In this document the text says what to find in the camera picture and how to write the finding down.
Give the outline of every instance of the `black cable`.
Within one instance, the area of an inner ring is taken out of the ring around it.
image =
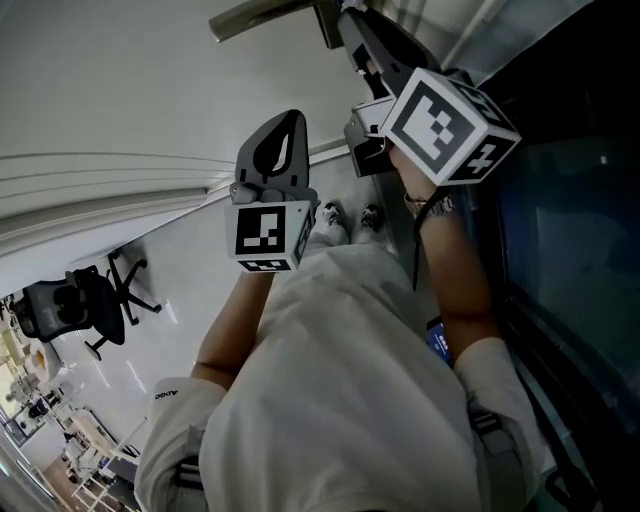
[[[429,210],[435,206],[438,201],[441,201],[447,197],[451,192],[451,187],[438,187],[425,205],[420,209],[420,212],[416,216],[416,220],[413,222],[413,239],[416,242],[416,248],[413,253],[413,290],[415,291],[418,285],[418,270],[420,267],[420,245],[422,238],[420,238],[420,228],[424,223],[424,220],[429,214]]]

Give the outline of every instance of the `hand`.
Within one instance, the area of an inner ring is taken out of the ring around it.
[[[433,195],[436,186],[398,147],[391,148],[389,158],[398,170],[404,188],[411,199],[427,200]]]

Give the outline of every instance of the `shirt sleeve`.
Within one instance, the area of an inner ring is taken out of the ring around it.
[[[518,379],[504,342],[498,338],[477,341],[458,358],[453,368],[462,383],[469,408],[486,409],[509,421],[518,430],[513,438],[523,461],[529,498],[535,494],[544,463],[544,447],[529,398]]]
[[[149,413],[149,439],[136,472],[135,494],[145,510],[163,510],[175,467],[187,456],[188,431],[204,430],[226,394],[218,384],[188,377],[159,381]]]

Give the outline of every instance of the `wristwatch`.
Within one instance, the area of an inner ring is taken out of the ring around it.
[[[422,207],[427,204],[427,200],[411,199],[409,197],[409,194],[405,192],[404,204],[407,206],[407,209],[411,212],[411,215],[413,215],[413,218],[415,219],[420,213],[420,210],[422,210]],[[429,210],[429,213],[427,213],[427,217],[441,217],[451,212],[455,207],[456,203],[454,202],[453,198],[451,197],[451,195],[447,195],[433,205],[431,210]]]

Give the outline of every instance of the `white t-shirt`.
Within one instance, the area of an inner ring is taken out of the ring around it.
[[[276,281],[260,344],[230,391],[158,383],[136,478],[142,505],[165,509],[197,427],[212,512],[480,510],[469,402],[521,429],[532,494],[541,440],[504,343],[473,344],[452,371],[425,343],[422,317],[378,246],[305,257]]]

